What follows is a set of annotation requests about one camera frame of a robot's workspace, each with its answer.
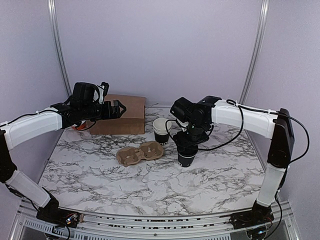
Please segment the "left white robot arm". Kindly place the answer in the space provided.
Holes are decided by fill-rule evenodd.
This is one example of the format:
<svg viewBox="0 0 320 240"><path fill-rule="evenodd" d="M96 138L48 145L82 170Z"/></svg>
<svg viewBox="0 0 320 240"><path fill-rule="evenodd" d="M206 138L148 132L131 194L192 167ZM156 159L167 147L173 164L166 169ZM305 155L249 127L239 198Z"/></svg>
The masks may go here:
<svg viewBox="0 0 320 240"><path fill-rule="evenodd" d="M119 119L127 108L119 101L106 101L109 84L77 82L66 101L35 113L24 114L0 125L0 181L10 192L32 201L38 207L37 218L58 223L69 213L59 208L58 200L43 187L18 170L10 150L43 134L79 127L85 121Z"/></svg>

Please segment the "brown paper bag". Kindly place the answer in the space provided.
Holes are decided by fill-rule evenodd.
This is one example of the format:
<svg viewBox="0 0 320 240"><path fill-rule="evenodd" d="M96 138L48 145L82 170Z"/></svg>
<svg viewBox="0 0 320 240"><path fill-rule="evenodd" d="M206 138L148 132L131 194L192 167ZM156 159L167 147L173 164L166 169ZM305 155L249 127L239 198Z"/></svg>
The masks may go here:
<svg viewBox="0 0 320 240"><path fill-rule="evenodd" d="M126 107L126 112L118 119L99 120L89 129L91 135L143 135L145 133L145 97L108 94L104 100L119 100Z"/></svg>

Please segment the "brown cardboard cup carrier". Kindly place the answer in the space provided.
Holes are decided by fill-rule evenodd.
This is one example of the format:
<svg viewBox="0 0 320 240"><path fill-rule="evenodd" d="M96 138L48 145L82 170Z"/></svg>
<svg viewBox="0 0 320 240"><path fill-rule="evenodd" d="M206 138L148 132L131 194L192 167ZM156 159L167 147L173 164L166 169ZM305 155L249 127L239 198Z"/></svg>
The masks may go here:
<svg viewBox="0 0 320 240"><path fill-rule="evenodd" d="M157 141L148 141L139 147L124 147L117 151L116 159L119 164L128 167L137 165L140 161L153 161L164 155L164 148Z"/></svg>

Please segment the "aluminium front rail base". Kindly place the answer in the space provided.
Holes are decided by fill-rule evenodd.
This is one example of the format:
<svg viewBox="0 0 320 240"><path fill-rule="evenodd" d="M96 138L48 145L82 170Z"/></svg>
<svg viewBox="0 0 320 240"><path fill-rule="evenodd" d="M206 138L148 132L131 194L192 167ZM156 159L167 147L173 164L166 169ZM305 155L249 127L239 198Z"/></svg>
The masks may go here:
<svg viewBox="0 0 320 240"><path fill-rule="evenodd" d="M32 204L20 203L10 240L300 240L290 203L273 203L273 220L239 226L238 211L201 215L142 216L79 211L75 228L36 218Z"/></svg>

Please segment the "aluminium frame post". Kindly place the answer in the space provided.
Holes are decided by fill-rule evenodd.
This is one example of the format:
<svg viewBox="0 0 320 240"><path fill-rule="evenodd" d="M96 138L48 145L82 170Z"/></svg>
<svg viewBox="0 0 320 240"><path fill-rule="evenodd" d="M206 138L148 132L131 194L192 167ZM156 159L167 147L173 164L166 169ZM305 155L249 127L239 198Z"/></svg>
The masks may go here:
<svg viewBox="0 0 320 240"><path fill-rule="evenodd" d="M55 46L55 51L57 55L58 65L62 76L63 85L66 91L67 96L69 97L72 93L67 68L65 64L65 59L63 55L63 48L60 38L60 32L59 32L59 24L58 24L58 16L56 11L56 1L55 0L48 0L48 12L49 12L49 20L50 25L52 29L52 35L53 35L53 42Z"/></svg>
<svg viewBox="0 0 320 240"><path fill-rule="evenodd" d="M269 0L262 0L261 1L260 14L259 14L259 19L258 19L257 31L256 31L255 40L254 40L251 59L249 62L244 85L243 85L242 92L241 92L240 99L239 99L239 102L241 104L244 104L246 102L248 95L249 95L250 87L253 83L258 58L259 58L259 55L260 55L260 52L261 52L261 49L263 46L264 36L265 36L265 32L266 32L269 6L270 6Z"/></svg>

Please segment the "aluminium frame post right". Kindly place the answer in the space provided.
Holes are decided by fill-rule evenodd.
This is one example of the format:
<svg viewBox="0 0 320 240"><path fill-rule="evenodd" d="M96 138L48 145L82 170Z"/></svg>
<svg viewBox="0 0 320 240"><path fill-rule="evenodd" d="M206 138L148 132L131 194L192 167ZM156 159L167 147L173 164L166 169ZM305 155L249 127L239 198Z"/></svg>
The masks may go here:
<svg viewBox="0 0 320 240"><path fill-rule="evenodd" d="M249 95L250 87L253 83L258 58L259 58L259 55L260 55L260 52L261 52L261 49L263 46L264 36L265 36L265 32L266 32L269 6L270 6L269 0L262 0L261 1L260 14L259 14L259 19L258 19L257 31L256 31L255 40L254 40L251 59L249 62L244 85L243 85L242 92L241 92L240 99L239 99L239 102L241 104L244 104L246 102L248 95Z"/></svg>

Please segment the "single black paper cup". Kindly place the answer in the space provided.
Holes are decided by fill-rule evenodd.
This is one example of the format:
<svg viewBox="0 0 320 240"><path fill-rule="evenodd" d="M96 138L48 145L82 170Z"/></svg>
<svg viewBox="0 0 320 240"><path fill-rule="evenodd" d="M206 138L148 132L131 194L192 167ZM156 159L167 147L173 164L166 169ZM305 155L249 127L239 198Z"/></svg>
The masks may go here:
<svg viewBox="0 0 320 240"><path fill-rule="evenodd" d="M191 156L191 157L184 157L184 156L178 154L177 155L177 160L178 160L178 163L179 163L179 165L181 167L187 168L192 164L192 162L194 161L195 156L196 155Z"/></svg>

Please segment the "aluminium frame post left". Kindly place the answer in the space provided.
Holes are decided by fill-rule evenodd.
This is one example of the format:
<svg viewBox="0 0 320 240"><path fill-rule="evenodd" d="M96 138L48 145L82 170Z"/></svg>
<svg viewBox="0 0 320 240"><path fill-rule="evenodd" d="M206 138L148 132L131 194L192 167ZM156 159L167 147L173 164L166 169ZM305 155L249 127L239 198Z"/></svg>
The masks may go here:
<svg viewBox="0 0 320 240"><path fill-rule="evenodd" d="M59 24L58 24L58 16L56 11L56 1L55 0L48 0L48 12L49 12L49 20L50 25L52 29L52 35L53 35L53 42L55 46L55 51L57 55L58 65L62 76L63 85L66 91L67 96L69 97L72 93L67 68L65 64L65 59L63 55L63 48L60 38L60 32L59 32Z"/></svg>

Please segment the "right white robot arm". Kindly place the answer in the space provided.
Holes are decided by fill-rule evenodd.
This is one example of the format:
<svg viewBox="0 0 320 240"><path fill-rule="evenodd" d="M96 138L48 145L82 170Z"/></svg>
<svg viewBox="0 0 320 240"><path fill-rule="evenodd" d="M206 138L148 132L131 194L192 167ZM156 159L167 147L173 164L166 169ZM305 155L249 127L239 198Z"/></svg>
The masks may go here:
<svg viewBox="0 0 320 240"><path fill-rule="evenodd" d="M185 168L201 151L200 144L209 140L208 132L214 125L235 127L270 141L264 179L252 209L234 214L232 220L258 224L273 219L271 204L285 179L295 143L290 113L285 108L279 111L251 108L210 95L199 102L181 97L173 103L170 113L181 123L181 130L172 140L177 147L178 163Z"/></svg>

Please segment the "stacked black paper cups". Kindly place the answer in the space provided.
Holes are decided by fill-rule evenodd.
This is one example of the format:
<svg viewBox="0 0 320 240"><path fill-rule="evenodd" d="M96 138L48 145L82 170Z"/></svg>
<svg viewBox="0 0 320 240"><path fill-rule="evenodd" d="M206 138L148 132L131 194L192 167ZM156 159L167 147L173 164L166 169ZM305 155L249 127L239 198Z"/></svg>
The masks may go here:
<svg viewBox="0 0 320 240"><path fill-rule="evenodd" d="M166 118L160 117L153 121L152 127L154 131L155 141L162 146L166 145L169 141L169 133L172 129L171 121L168 121Z"/></svg>

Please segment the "orange object behind left arm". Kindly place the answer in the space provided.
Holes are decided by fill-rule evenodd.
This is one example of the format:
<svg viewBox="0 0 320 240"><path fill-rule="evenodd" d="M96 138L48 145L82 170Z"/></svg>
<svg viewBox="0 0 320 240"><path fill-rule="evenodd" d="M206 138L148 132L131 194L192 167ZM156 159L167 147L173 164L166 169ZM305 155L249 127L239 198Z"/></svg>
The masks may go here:
<svg viewBox="0 0 320 240"><path fill-rule="evenodd" d="M80 130L84 130L87 127L87 122L86 121L82 121L81 124L79 126L72 126L72 128L74 130L80 131Z"/></svg>

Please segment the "black plastic cup lid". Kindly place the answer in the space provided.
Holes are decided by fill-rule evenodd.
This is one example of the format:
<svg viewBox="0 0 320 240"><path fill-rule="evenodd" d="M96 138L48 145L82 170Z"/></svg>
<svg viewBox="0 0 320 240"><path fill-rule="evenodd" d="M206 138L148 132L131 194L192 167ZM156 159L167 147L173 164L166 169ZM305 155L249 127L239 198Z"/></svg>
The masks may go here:
<svg viewBox="0 0 320 240"><path fill-rule="evenodd" d="M184 157L192 157L195 156L198 152L199 148L197 145L192 145L189 147L183 147L183 146L178 146L177 147L177 152L178 154L180 154L181 156Z"/></svg>

